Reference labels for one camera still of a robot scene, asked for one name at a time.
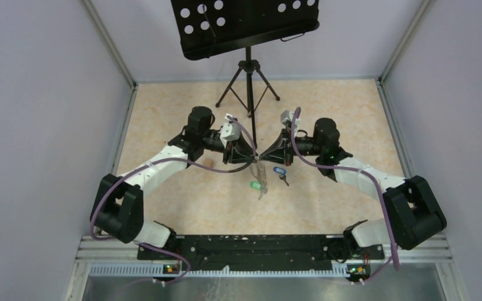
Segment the green key tag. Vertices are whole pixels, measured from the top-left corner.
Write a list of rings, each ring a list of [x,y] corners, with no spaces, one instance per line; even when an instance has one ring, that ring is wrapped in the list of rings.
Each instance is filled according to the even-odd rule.
[[[257,181],[253,181],[250,183],[250,187],[253,188],[253,189],[256,189],[256,190],[261,190],[262,189],[262,185],[261,183],[257,182]]]

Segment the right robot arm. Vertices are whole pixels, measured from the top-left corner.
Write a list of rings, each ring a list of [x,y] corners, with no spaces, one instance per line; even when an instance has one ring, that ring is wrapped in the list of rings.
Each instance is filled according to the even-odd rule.
[[[348,257],[360,258],[372,245],[411,250],[447,227],[425,178],[393,176],[359,161],[340,146],[334,120],[318,119],[313,135],[303,137],[292,137],[290,118],[283,123],[280,136],[260,155],[262,160],[290,166],[295,157],[314,156],[323,176],[355,187],[382,205],[382,219],[360,221],[344,231],[343,251]]]

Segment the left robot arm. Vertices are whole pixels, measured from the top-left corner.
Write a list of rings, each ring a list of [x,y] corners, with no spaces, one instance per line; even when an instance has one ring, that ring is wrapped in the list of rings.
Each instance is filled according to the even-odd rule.
[[[175,254],[174,231],[158,222],[144,219],[144,198],[165,180],[190,166],[204,169],[197,160],[204,151],[222,152],[226,161],[240,164],[229,172],[248,168],[257,157],[257,146],[248,130],[230,114],[218,130],[212,125],[215,116],[208,107],[193,107],[187,124],[154,157],[120,176],[107,174],[99,184],[92,212],[90,233],[99,240],[95,229],[106,232],[104,240],[115,238],[122,243],[152,245],[161,259]]]

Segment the blue key tag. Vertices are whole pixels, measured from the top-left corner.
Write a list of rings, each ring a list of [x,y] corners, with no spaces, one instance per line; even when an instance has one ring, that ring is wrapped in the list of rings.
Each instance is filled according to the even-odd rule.
[[[273,171],[276,172],[276,173],[278,173],[278,174],[280,174],[280,175],[283,175],[283,176],[286,175],[286,170],[283,169],[283,168],[281,168],[281,167],[275,166],[275,167],[273,168]]]

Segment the black music stand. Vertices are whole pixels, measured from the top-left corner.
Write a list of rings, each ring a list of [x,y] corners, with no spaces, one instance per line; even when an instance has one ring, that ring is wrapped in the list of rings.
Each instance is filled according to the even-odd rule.
[[[172,1],[183,56],[202,60],[245,50],[248,116],[255,118],[252,47],[290,41],[319,28],[318,1]]]

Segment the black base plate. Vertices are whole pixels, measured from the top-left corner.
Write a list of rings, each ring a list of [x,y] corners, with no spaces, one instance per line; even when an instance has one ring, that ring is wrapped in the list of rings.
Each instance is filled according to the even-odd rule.
[[[138,260],[187,259],[191,271],[234,272],[325,271],[339,263],[383,260],[381,245],[360,248],[342,235],[178,235],[164,247],[167,254],[140,247]]]

